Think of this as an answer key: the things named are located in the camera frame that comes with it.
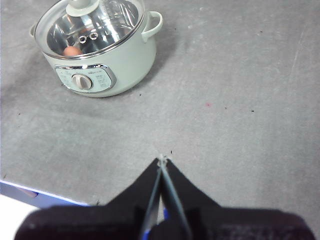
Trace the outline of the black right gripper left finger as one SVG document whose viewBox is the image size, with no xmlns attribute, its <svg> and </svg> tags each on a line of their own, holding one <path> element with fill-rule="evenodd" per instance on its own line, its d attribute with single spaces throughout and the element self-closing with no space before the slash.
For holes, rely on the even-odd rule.
<svg viewBox="0 0 320 240">
<path fill-rule="evenodd" d="M 106 205 L 56 205 L 30 213 L 16 240 L 139 240 L 158 204 L 161 170 L 154 159 Z"/>
</svg>

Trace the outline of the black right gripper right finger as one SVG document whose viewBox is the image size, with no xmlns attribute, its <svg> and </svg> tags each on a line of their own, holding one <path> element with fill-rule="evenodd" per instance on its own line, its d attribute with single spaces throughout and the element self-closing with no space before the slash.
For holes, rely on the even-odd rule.
<svg viewBox="0 0 320 240">
<path fill-rule="evenodd" d="M 278 209 L 223 207 L 190 182 L 170 159 L 158 159 L 167 214 L 151 240 L 314 240 L 299 215 Z"/>
</svg>

